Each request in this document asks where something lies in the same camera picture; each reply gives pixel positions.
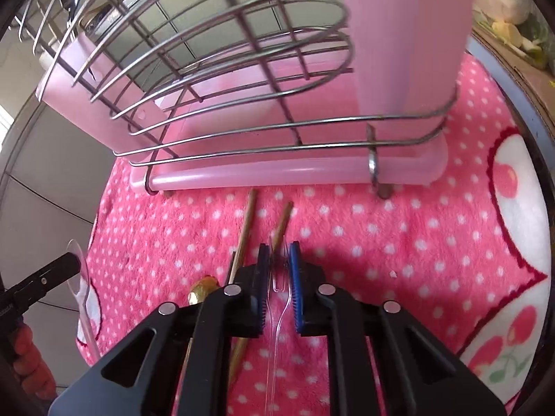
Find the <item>person's left hand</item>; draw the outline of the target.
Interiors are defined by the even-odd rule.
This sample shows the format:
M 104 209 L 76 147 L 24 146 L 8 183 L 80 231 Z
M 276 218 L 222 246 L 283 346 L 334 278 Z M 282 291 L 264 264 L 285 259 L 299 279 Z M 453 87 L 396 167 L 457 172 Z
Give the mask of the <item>person's left hand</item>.
M 9 338 L 16 353 L 13 370 L 23 390 L 41 400 L 52 401 L 57 397 L 54 376 L 41 357 L 41 353 L 33 341 L 33 332 L 23 324 Z

